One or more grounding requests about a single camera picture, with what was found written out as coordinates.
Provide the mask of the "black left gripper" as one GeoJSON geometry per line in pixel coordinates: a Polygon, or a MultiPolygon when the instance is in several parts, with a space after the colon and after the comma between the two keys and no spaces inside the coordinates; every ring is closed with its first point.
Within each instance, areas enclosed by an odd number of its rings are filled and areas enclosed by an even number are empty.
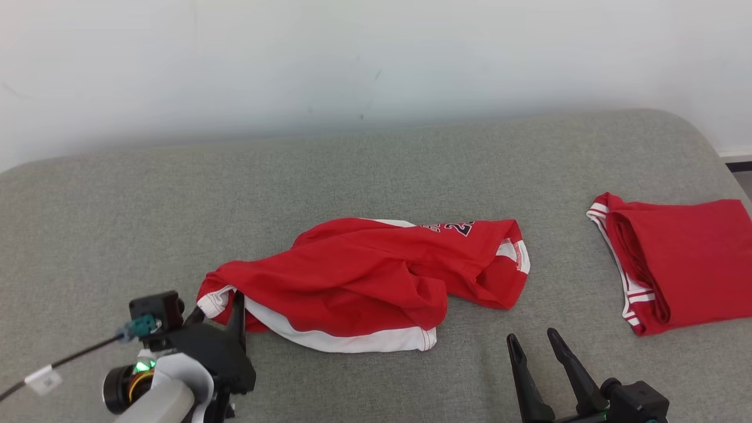
{"type": "Polygon", "coordinates": [[[199,306],[180,329],[147,338],[157,359],[147,392],[148,422],[225,422],[236,417],[234,395],[245,395],[256,383],[246,354],[245,296],[234,292],[226,330],[204,324],[199,306]]]}

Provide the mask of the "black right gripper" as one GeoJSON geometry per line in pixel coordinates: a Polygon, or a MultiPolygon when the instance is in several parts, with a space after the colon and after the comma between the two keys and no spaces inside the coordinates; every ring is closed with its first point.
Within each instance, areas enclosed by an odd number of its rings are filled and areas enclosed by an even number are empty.
{"type": "Polygon", "coordinates": [[[522,422],[598,423],[607,422],[609,402],[601,394],[590,373],[566,344],[555,328],[547,329],[553,352],[566,370],[576,397],[577,415],[555,419],[553,409],[543,402],[534,379],[529,372],[528,359],[515,334],[506,338],[511,371],[515,380],[516,398],[522,422]]]}

